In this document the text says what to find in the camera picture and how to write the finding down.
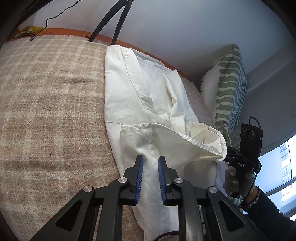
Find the metal screw cap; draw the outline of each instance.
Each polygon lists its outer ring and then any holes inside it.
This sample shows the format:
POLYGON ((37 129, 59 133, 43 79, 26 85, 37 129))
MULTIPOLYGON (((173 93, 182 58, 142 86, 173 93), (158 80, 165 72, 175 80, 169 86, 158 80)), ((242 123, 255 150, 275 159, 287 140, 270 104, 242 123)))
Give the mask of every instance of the metal screw cap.
POLYGON ((216 193, 218 192, 218 189, 216 187, 209 187, 209 192, 216 193))
POLYGON ((118 178, 118 181, 120 183, 126 183, 128 181, 128 179, 126 177, 120 177, 120 178, 118 178))
POLYGON ((85 186, 83 188, 83 191, 85 191, 85 192, 91 192, 92 191, 92 186, 85 186))
POLYGON ((177 178, 175 178, 174 182, 177 184, 181 184, 181 183, 183 183, 183 179, 180 177, 177 177, 177 178))

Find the black cable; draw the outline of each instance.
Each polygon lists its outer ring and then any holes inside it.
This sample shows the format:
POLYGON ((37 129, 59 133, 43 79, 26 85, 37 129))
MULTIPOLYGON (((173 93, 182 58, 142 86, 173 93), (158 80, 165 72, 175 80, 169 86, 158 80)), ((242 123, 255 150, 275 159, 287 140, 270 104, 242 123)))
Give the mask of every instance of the black cable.
POLYGON ((251 190, 252 190, 252 188, 253 188, 253 186, 254 186, 254 184, 255 184, 255 181, 256 181, 257 175, 258 175, 258 172, 256 172, 255 178, 254 178, 254 180, 253 180, 253 182, 252 182, 251 188, 250 188, 250 190, 248 191, 248 194, 246 195, 246 197, 249 196, 249 194, 250 194, 250 192, 251 192, 251 190))
POLYGON ((172 231, 172 232, 163 233, 163 234, 159 235, 158 237, 156 237, 153 241, 159 241, 160 239, 170 236, 170 235, 179 235, 179 231, 172 231))
MULTIPOLYGON (((262 130, 259 121, 258 121, 254 116, 251 116, 251 117, 250 117, 250 119, 249 119, 249 124, 250 124, 250 122, 251 122, 251 119, 254 119, 254 120, 257 122, 257 124, 258 124, 260 130, 262 130)), ((260 149, 260 152, 259 152, 259 156, 258 156, 258 158, 260 157, 261 150, 262 150, 262 145, 261 145, 261 149, 260 149)), ((250 190, 248 191, 248 194, 246 195, 246 197, 249 196, 249 194, 250 194, 250 192, 251 192, 251 190, 252 190, 252 188, 253 188, 253 186, 254 186, 254 184, 255 184, 255 181, 256 181, 257 175, 258 175, 258 172, 256 172, 255 178, 254 178, 254 180, 253 180, 253 183, 252 183, 252 185, 251 185, 251 187, 250 187, 250 190)))
POLYGON ((249 119, 249 124, 250 124, 250 122, 251 122, 251 119, 254 119, 254 120, 257 122, 257 124, 258 124, 260 130, 262 130, 259 121, 258 121, 255 117, 253 117, 253 116, 250 117, 250 119, 249 119))
MULTIPOLYGON (((69 9, 69 8, 74 7, 74 6, 75 6, 78 2, 80 2, 80 1, 82 1, 82 0, 78 0, 74 5, 72 5, 72 6, 70 6, 70 7, 67 7, 64 11, 66 11, 66 10, 69 9)), ((37 34, 39 34, 39 33, 42 32, 44 29, 47 28, 47 21, 48 21, 48 20, 50 20, 50 19, 54 19, 54 18, 57 18, 57 17, 60 16, 64 11, 62 11, 61 13, 59 13, 59 14, 58 14, 57 16, 55 16, 55 17, 48 18, 48 19, 46 20, 46 25, 45 25, 45 27, 44 27, 43 29, 41 29, 41 30, 39 30, 39 31, 36 31, 36 32, 33 33, 33 34, 24 34, 23 36, 31 36, 30 41, 34 40, 34 38, 36 37, 37 34)))

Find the orange fabric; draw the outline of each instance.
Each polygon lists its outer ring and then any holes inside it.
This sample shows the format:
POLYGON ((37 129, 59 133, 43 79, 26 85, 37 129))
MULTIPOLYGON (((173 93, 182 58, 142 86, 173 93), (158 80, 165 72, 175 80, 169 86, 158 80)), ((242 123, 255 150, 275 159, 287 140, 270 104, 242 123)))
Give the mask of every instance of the orange fabric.
MULTIPOLYGON (((46 28, 45 30, 43 30, 42 32, 40 32, 39 34, 37 34, 37 36, 42 36, 42 35, 73 35, 73 36, 79 36, 79 37, 84 37, 84 38, 87 38, 87 37, 90 37, 92 33, 90 32, 86 32, 86 31, 82 31, 82 30, 75 30, 75 29, 69 29, 69 28, 46 28)), ((112 38, 109 38, 109 37, 106 37, 106 36, 103 36, 103 35, 97 35, 96 36, 96 39, 97 40, 101 40, 103 42, 107 42, 107 43, 110 43, 112 42, 112 38)), ((164 62, 163 60, 155 57, 154 55, 152 54, 149 54, 147 53, 146 51, 142 50, 142 49, 139 49, 131 44, 128 44, 128 43, 125 43, 123 41, 120 41, 118 40, 116 42, 117 45, 121 45, 123 47, 127 47, 127 48, 132 48, 132 49, 135 49, 135 50, 138 50, 144 54, 147 54, 149 56, 151 56, 152 58, 155 58, 159 61, 161 61, 167 68, 171 69, 171 70, 174 70, 176 68, 174 68, 173 66, 171 66, 170 64, 164 62)), ((184 73, 182 73, 181 71, 177 70, 179 75, 186 78, 186 75, 184 73)))

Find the wrinkled fabric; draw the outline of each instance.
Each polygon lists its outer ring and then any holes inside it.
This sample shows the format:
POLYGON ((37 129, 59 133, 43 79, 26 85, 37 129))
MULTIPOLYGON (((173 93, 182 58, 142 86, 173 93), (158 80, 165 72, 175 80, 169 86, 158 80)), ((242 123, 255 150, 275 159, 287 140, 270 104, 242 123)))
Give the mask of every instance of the wrinkled fabric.
POLYGON ((144 239, 178 230, 178 208, 161 200, 158 157, 194 185, 215 185, 216 162, 227 153, 222 134, 199 123, 176 70, 138 51, 107 48, 105 88, 105 123, 119 173, 134 165, 136 155, 144 159, 140 201, 133 208, 144 239))
MULTIPOLYGON (((84 186, 119 178, 104 122, 106 49, 46 35, 0 50, 0 211, 19 241, 30 240, 84 186)), ((128 206, 122 240, 143 240, 128 206)))

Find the black tripod leg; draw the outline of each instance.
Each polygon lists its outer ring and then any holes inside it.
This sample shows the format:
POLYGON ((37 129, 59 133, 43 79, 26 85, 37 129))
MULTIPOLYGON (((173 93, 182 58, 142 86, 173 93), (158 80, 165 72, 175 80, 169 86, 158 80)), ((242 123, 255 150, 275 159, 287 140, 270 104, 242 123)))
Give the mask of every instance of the black tripod leg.
POLYGON ((105 25, 110 21, 113 16, 118 13, 120 9, 122 9, 126 5, 127 0, 119 0, 115 5, 110 9, 110 11, 105 15, 99 25, 96 27, 95 31, 89 38, 89 42, 93 42, 95 37, 99 34, 99 32, 105 27, 105 25))
POLYGON ((123 25, 123 23, 124 23, 124 21, 126 19, 126 16, 127 16, 128 12, 129 12, 129 10, 131 9, 131 4, 132 3, 133 3, 133 0, 128 0, 127 1, 126 6, 125 6, 124 10, 122 11, 122 14, 121 14, 120 19, 119 19, 118 24, 117 24, 117 27, 115 29, 115 33, 114 33, 111 45, 116 44, 119 32, 121 30, 121 27, 122 27, 122 25, 123 25))

